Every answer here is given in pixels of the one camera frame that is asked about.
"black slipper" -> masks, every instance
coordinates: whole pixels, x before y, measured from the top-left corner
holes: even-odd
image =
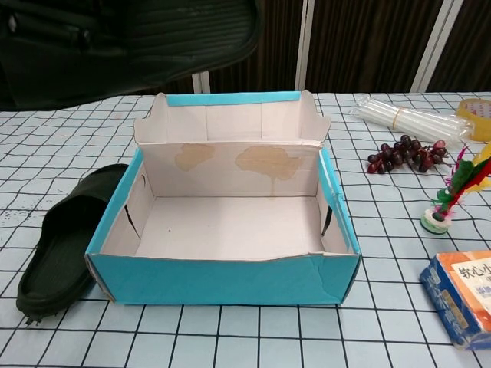
[[[91,286],[84,253],[127,165],[105,166],[51,208],[31,263],[18,285],[17,308],[28,324],[70,306]]]
[[[0,110],[128,94],[252,53],[258,0],[0,0]]]

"water stain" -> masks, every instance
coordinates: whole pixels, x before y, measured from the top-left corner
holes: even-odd
[[[240,169],[271,178],[271,196],[275,194],[275,180],[291,179],[301,164],[301,157],[290,157],[283,148],[274,146],[251,146],[236,158]]]
[[[190,171],[200,163],[211,159],[214,152],[214,146],[201,143],[184,143],[181,146],[181,153],[176,155],[174,161],[182,171]]]

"box flap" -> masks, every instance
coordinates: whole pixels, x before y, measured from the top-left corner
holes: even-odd
[[[135,120],[139,145],[230,141],[324,141],[331,121],[308,91],[260,94],[158,94]]]

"open cardboard box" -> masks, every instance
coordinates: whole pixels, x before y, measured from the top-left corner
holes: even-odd
[[[97,283],[127,304],[341,303],[360,251],[329,126],[307,91],[156,96],[87,249]]]

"white grid tablecloth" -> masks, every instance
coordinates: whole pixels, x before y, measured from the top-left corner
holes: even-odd
[[[484,94],[373,94],[402,107],[454,113]],[[98,287],[40,324],[15,308],[41,220],[90,171],[128,163],[133,119],[153,97],[115,97],[50,112],[0,112],[0,367],[444,368],[491,367],[491,351],[461,352],[418,280],[437,252],[490,249],[491,191],[456,209],[449,233],[419,224],[443,177],[408,166],[366,174],[366,158],[400,137],[350,115],[357,95],[319,94],[332,119],[326,147],[338,170],[363,261],[342,306],[122,306]],[[482,144],[471,143],[476,153]],[[453,162],[461,147],[450,151]]]

